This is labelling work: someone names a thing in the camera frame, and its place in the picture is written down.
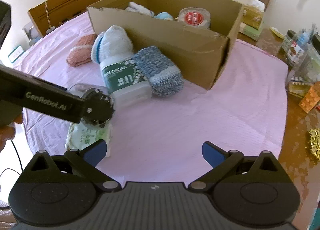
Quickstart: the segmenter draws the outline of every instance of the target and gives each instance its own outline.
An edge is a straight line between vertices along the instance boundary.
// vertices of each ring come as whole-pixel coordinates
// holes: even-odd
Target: screw
[[[102,184],[102,186],[106,189],[114,189],[118,186],[118,182],[114,181],[114,180],[109,180],[109,181],[106,181]]]
[[[194,181],[191,183],[193,189],[204,189],[207,187],[207,184],[202,181]]]
[[[160,188],[160,187],[156,184],[151,187],[151,189],[153,189],[153,190],[157,190],[158,188]]]

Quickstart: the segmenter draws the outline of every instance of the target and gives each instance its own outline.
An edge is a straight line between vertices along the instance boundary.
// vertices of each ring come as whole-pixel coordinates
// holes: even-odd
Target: rolled sock
[[[140,50],[133,59],[148,78],[155,95],[170,96],[183,89],[184,81],[180,69],[156,46]]]
[[[131,58],[132,56],[132,42],[125,30],[117,25],[100,33],[91,51],[91,60],[98,64],[108,57]]]
[[[77,44],[70,50],[67,63],[70,66],[76,67],[91,61],[91,49],[96,37],[96,34],[81,37]]]

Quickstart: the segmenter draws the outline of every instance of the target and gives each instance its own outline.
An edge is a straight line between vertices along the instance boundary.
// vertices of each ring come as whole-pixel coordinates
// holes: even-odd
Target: water bottle
[[[289,48],[287,59],[290,66],[294,66],[299,62],[301,56],[308,50],[307,43],[309,42],[309,33],[300,33],[297,40],[294,40]]]

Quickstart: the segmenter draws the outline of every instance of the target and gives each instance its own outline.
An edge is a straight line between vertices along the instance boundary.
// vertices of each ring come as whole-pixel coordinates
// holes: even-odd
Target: tissue box
[[[244,6],[242,22],[259,29],[263,19],[263,12],[252,6]]]
[[[245,24],[245,23],[240,24],[240,32],[244,35],[247,35],[248,37],[250,37],[255,41],[259,40],[262,30],[263,30],[262,24],[260,25],[260,28],[258,30],[249,26],[248,24]]]

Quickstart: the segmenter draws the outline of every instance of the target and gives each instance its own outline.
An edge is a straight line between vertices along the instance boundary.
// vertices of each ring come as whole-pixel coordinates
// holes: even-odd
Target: cardboard box
[[[125,11],[131,1],[174,18],[184,8],[204,8],[211,14],[212,31]],[[136,51],[157,46],[185,79],[209,90],[236,40],[243,8],[231,0],[101,0],[90,5],[88,13],[96,34],[112,25],[122,26]]]
[[[259,40],[262,30],[263,30],[263,24],[260,25],[260,28],[258,30],[249,26],[248,24],[245,24],[245,23],[240,24],[240,32],[244,35],[247,35],[249,38],[255,41]]]
[[[252,6],[244,6],[242,22],[249,26],[259,29],[263,19],[263,12]]]

